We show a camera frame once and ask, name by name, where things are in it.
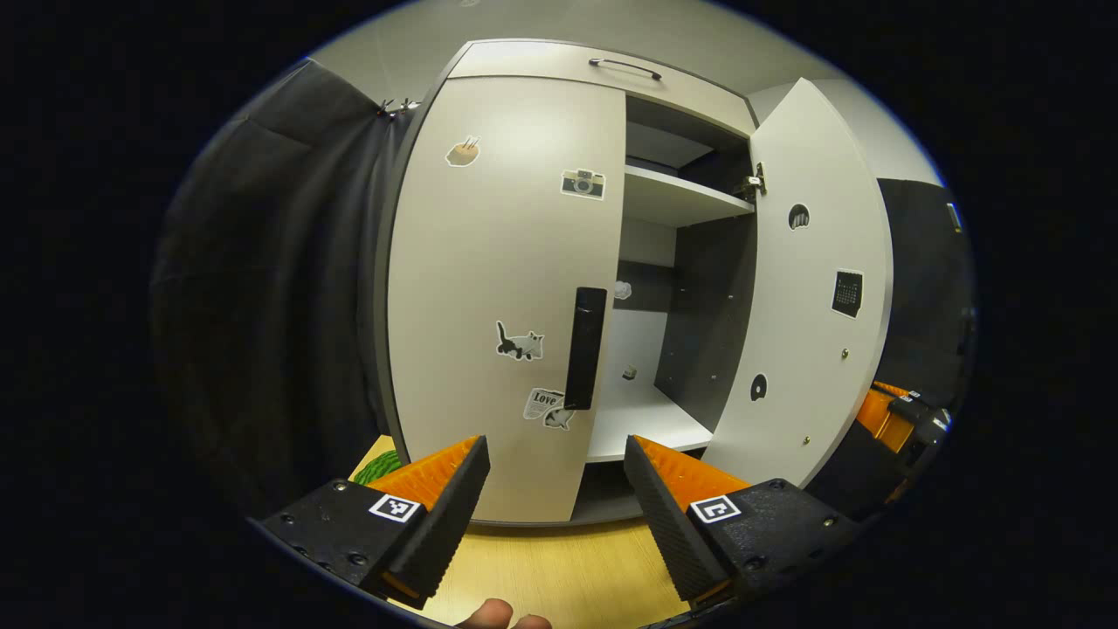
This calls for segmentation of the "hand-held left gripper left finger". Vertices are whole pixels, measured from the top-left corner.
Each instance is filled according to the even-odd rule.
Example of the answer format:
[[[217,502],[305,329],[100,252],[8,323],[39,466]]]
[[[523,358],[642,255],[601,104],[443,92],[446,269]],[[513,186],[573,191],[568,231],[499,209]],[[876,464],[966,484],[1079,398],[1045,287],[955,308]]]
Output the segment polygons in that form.
[[[451,568],[487,473],[487,438],[472,435],[373,482],[326,482],[259,526],[332,576],[423,609]]]

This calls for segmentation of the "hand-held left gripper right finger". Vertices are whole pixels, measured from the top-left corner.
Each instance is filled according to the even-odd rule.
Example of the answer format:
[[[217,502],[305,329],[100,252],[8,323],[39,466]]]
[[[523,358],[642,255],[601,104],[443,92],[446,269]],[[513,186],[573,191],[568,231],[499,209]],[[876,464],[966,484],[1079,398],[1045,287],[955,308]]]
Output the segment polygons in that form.
[[[861,532],[793,482],[743,482],[639,435],[625,441],[623,469],[667,576],[694,608],[790,585]]]

